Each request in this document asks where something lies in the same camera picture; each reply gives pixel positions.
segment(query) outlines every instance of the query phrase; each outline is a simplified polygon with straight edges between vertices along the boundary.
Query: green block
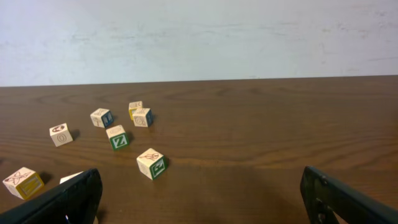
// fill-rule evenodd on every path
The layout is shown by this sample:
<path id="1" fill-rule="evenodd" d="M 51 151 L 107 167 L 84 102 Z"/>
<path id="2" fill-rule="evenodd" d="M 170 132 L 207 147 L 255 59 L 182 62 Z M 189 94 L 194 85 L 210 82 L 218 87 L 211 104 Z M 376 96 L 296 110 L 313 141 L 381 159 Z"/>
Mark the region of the green block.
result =
<path id="1" fill-rule="evenodd" d="M 129 138 L 127 137 L 126 133 L 111 137 L 110 141 L 114 151 L 117 151 L 129 145 Z"/>
<path id="2" fill-rule="evenodd" d="M 152 180 L 156 179 L 163 173 L 167 168 L 166 158 L 162 156 L 155 163 L 153 163 L 150 167 L 150 175 L 152 176 Z"/>

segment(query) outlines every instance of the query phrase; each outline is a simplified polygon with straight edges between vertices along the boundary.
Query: brown wooden surface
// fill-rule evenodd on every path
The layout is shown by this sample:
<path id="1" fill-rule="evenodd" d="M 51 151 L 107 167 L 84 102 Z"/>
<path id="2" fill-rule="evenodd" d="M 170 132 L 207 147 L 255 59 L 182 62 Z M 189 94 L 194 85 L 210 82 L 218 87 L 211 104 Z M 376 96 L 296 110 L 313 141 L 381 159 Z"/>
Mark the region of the brown wooden surface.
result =
<path id="1" fill-rule="evenodd" d="M 128 103 L 155 122 L 137 128 Z M 305 165 L 398 208 L 398 77 L 0 88 L 0 178 L 22 166 L 47 184 L 97 167 L 100 223 L 308 223 Z M 90 113 L 108 108 L 131 137 L 113 152 Z M 55 147 L 66 122 L 75 140 Z M 170 167 L 151 181 L 136 157 L 153 147 Z M 3 186 L 0 212 L 23 201 Z"/>

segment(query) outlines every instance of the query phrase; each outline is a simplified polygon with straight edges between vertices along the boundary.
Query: wooden table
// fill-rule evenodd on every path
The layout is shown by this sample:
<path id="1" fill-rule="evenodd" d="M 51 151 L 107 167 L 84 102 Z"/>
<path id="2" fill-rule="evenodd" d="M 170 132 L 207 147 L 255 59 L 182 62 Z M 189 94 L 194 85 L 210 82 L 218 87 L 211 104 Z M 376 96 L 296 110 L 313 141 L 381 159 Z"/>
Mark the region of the wooden table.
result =
<path id="1" fill-rule="evenodd" d="M 138 100 L 150 128 L 129 118 Z M 36 170 L 40 195 L 97 167 L 100 223 L 308 223 L 305 165 L 398 208 L 398 76 L 0 88 L 0 107 L 0 178 Z M 97 108 L 129 147 L 112 151 Z M 49 128 L 65 122 L 75 140 L 55 147 Z M 155 181 L 136 162 L 150 147 L 170 159 Z M 0 212 L 21 203 L 1 187 Z"/>

